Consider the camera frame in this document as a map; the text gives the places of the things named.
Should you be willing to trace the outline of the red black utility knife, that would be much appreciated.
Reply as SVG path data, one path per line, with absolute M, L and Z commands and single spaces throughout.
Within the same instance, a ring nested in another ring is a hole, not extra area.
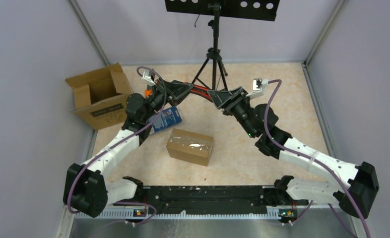
M 201 87 L 198 85 L 193 85 L 193 88 L 191 89 L 192 94 L 198 95 L 198 96 L 212 102 L 211 97 L 208 95 L 208 91 L 209 91 L 208 88 Z

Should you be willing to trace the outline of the blue blister pack item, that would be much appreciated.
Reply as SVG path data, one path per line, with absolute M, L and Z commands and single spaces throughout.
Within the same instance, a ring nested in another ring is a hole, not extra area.
M 147 123 L 152 122 L 152 128 L 150 134 L 160 132 L 175 125 L 180 124 L 183 121 L 182 115 L 177 107 L 170 107 L 164 109 L 161 116 L 153 115 Z

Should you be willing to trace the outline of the small cardboard box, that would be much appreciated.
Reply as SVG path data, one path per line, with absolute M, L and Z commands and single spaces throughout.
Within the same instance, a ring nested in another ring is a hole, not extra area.
M 166 144 L 169 156 L 174 159 L 207 167 L 214 138 L 182 129 L 173 129 Z

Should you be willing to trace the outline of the large cardboard box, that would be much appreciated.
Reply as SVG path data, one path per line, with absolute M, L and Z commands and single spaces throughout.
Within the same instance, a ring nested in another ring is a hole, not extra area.
M 119 63 L 65 79 L 72 88 L 73 113 L 94 130 L 125 122 L 127 97 L 133 89 Z

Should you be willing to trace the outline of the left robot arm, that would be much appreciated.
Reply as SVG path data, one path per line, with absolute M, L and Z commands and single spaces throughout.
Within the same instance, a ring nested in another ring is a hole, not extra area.
M 107 205 L 127 200 L 132 205 L 142 202 L 144 192 L 136 179 L 126 177 L 107 182 L 109 174 L 131 151 L 138 148 L 149 136 L 152 116 L 160 116 L 167 103 L 182 102 L 194 88 L 191 83 L 166 82 L 154 84 L 149 97 L 132 93 L 126 100 L 124 125 L 114 139 L 91 159 L 81 165 L 72 164 L 66 173 L 64 204 L 72 214 L 84 213 L 97 217 Z

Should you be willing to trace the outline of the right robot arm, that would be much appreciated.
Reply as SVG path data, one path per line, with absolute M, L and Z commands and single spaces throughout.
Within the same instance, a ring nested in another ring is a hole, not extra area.
M 274 184 L 275 197 L 281 204 L 292 200 L 313 200 L 337 204 L 345 213 L 367 219 L 379 191 L 375 167 L 353 164 L 313 149 L 276 126 L 278 116 L 270 103 L 252 107 L 251 98 L 259 90 L 247 93 L 239 87 L 231 91 L 209 90 L 212 103 L 226 116 L 234 116 L 249 137 L 258 138 L 255 146 L 266 156 L 292 163 L 322 178 L 321 181 L 284 176 Z

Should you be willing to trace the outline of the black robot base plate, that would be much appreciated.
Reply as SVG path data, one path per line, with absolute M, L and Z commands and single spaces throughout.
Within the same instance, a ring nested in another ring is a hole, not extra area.
M 265 214 L 268 207 L 307 205 L 270 185 L 145 186 L 129 202 L 146 203 L 157 214 L 247 215 Z

